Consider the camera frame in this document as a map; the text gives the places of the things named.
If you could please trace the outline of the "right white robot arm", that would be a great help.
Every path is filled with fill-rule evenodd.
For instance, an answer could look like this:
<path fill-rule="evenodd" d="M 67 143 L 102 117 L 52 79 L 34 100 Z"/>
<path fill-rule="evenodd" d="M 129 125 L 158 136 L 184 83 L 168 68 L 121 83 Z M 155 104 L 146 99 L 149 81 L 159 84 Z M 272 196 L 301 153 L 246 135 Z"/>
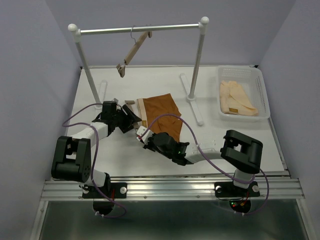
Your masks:
<path fill-rule="evenodd" d="M 144 144 L 144 149 L 157 152 L 179 166 L 226 160 L 235 167 L 230 182 L 231 192 L 235 195 L 246 192 L 253 184 L 254 176 L 260 172 L 263 143 L 235 130 L 226 131 L 221 149 L 217 149 L 213 142 L 177 142 L 166 132 L 154 133 L 144 126 L 139 127 L 137 139 Z"/>

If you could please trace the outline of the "wooden clip hanger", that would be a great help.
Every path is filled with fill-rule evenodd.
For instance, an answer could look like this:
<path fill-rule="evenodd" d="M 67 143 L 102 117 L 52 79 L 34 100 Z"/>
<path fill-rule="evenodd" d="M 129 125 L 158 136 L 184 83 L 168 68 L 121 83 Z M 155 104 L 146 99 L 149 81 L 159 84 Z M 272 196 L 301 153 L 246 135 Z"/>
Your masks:
<path fill-rule="evenodd" d="M 133 109 L 133 105 L 135 105 L 135 101 L 134 100 L 125 100 L 124 101 L 125 104 L 127 105 L 127 107 L 132 111 L 134 112 L 134 109 Z M 136 122 L 133 124 L 133 128 L 135 129 L 135 131 L 137 132 L 137 130 L 139 129 L 139 124 Z"/>
<path fill-rule="evenodd" d="M 132 61 L 133 57 L 136 55 L 136 53 L 138 52 L 138 50 L 140 49 L 140 47 L 142 46 L 144 41 L 147 38 L 151 38 L 153 36 L 153 32 L 152 31 L 145 31 L 140 35 L 138 40 L 136 40 L 134 37 L 132 37 L 132 30 L 133 30 L 133 27 L 131 28 L 130 37 L 134 40 L 134 45 L 129 50 L 129 52 L 126 55 L 126 57 L 123 59 L 123 63 L 119 63 L 116 66 L 116 69 L 117 69 L 117 71 L 119 73 L 119 76 L 121 78 L 123 78 L 125 76 L 126 66 L 128 66 L 130 64 L 130 62 Z"/>

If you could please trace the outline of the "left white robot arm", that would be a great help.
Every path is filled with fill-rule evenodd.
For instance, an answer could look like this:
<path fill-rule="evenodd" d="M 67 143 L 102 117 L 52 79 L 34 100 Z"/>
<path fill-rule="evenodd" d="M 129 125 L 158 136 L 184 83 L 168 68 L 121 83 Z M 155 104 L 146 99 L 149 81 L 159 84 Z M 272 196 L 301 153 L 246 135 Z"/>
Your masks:
<path fill-rule="evenodd" d="M 142 120 L 127 106 L 120 106 L 117 101 L 104 101 L 96 104 L 102 107 L 101 112 L 91 123 L 79 122 L 68 125 L 66 120 L 62 126 L 69 128 L 78 125 L 86 126 L 72 136 L 60 136 L 57 139 L 51 177 L 63 181 L 82 183 L 94 188 L 100 197 L 111 193 L 110 176 L 94 169 L 91 150 L 99 147 L 99 141 L 110 136 L 119 128 L 122 133 L 134 129 L 134 125 Z"/>

